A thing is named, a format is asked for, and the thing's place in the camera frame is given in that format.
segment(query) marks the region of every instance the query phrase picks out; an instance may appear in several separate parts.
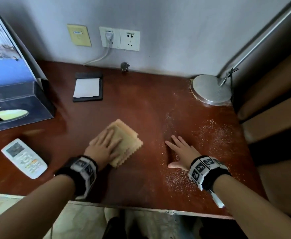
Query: white wall socket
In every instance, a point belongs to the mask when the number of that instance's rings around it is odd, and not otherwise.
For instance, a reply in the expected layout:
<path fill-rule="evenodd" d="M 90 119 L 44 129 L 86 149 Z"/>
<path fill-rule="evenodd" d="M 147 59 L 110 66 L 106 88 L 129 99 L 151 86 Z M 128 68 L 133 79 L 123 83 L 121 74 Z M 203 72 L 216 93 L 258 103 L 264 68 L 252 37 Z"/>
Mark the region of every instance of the white wall socket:
<path fill-rule="evenodd" d="M 107 28 L 107 27 L 99 27 L 100 37 L 103 47 L 109 47 L 109 42 L 106 39 L 106 32 L 113 32 L 113 40 L 112 40 L 112 48 L 121 49 L 120 42 L 120 29 L 119 28 Z"/>
<path fill-rule="evenodd" d="M 140 32 L 120 29 L 121 49 L 140 50 Z"/>

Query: black pants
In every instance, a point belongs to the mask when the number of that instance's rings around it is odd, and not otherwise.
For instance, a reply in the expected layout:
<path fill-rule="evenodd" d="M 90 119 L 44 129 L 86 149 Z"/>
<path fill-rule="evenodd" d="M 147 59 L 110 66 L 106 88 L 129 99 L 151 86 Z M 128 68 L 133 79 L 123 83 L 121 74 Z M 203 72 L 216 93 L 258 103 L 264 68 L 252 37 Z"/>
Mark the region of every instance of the black pants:
<path fill-rule="evenodd" d="M 119 217 L 113 217 L 108 221 L 102 239 L 122 238 L 126 239 L 127 234 L 124 229 L 124 222 Z"/>

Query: desk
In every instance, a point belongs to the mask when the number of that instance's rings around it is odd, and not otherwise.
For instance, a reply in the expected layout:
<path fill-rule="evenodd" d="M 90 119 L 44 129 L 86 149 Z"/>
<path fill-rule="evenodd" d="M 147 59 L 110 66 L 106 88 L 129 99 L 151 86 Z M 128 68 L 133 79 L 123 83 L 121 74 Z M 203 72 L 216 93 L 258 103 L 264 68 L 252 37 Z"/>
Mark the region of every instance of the desk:
<path fill-rule="evenodd" d="M 199 191 L 185 171 L 168 169 L 168 163 L 178 159 L 164 143 L 172 134 L 182 136 L 201 154 L 223 161 L 236 179 L 265 196 L 233 108 L 196 100 L 189 79 L 56 62 L 39 65 L 50 81 L 48 97 L 57 107 L 56 117 L 1 131 L 0 150 L 20 138 L 48 163 L 48 169 L 32 180 L 0 152 L 1 194 L 27 195 L 119 118 L 139 133 L 144 145 L 118 169 L 102 171 L 88 201 L 229 218 L 227 210 Z M 103 101 L 73 103 L 75 73 L 96 70 L 104 74 Z"/>

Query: white remote control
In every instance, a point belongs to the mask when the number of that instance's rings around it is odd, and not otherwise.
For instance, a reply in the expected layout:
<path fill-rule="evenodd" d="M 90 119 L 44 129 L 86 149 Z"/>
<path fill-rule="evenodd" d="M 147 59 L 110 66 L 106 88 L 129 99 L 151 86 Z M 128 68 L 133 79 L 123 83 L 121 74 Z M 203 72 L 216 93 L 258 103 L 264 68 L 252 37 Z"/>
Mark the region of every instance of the white remote control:
<path fill-rule="evenodd" d="M 32 179 L 38 178 L 47 169 L 44 160 L 20 139 L 15 139 L 1 151 L 17 168 Z"/>

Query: silver round lamp base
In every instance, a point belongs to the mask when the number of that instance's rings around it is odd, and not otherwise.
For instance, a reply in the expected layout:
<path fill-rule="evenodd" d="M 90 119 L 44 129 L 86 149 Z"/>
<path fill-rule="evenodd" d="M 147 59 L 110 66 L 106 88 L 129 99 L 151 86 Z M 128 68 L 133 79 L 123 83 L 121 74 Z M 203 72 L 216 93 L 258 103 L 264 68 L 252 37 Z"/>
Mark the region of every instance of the silver round lamp base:
<path fill-rule="evenodd" d="M 231 88 L 228 82 L 223 86 L 219 86 L 218 82 L 216 76 L 199 75 L 193 80 L 191 90 L 204 103 L 215 106 L 228 104 L 232 96 Z"/>

